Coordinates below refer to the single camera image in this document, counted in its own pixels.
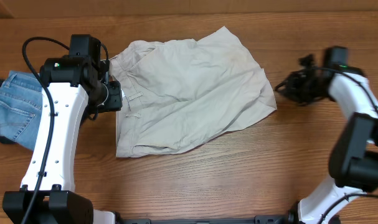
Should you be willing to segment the beige khaki shorts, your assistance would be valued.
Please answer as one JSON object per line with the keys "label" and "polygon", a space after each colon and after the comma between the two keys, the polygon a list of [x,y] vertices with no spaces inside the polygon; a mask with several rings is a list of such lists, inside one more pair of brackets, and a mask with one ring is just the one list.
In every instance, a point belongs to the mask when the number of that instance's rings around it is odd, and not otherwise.
{"label": "beige khaki shorts", "polygon": [[123,93],[117,157],[181,154],[277,109],[264,69],[226,27],[200,40],[134,41],[110,73]]}

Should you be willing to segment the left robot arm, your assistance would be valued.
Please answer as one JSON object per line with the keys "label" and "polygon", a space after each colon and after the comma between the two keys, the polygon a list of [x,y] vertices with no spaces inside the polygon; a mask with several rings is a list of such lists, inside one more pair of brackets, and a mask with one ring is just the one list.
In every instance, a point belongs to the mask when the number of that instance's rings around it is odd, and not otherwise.
{"label": "left robot arm", "polygon": [[75,193],[74,159],[84,119],[119,111],[123,91],[109,79],[105,45],[89,34],[71,36],[68,54],[33,71],[42,86],[42,113],[31,163],[2,209],[13,223],[123,223],[118,212],[96,210]]}

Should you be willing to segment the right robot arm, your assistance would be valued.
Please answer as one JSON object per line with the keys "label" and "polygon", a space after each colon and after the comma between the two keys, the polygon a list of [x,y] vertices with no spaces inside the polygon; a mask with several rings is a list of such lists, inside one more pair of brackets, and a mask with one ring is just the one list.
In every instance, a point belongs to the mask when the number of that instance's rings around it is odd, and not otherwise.
{"label": "right robot arm", "polygon": [[328,176],[286,215],[259,215],[255,223],[340,223],[338,213],[359,197],[376,198],[378,189],[378,100],[366,74],[348,65],[348,49],[324,51],[318,66],[313,55],[299,58],[275,91],[307,106],[325,98],[337,103],[347,119],[328,162]]}

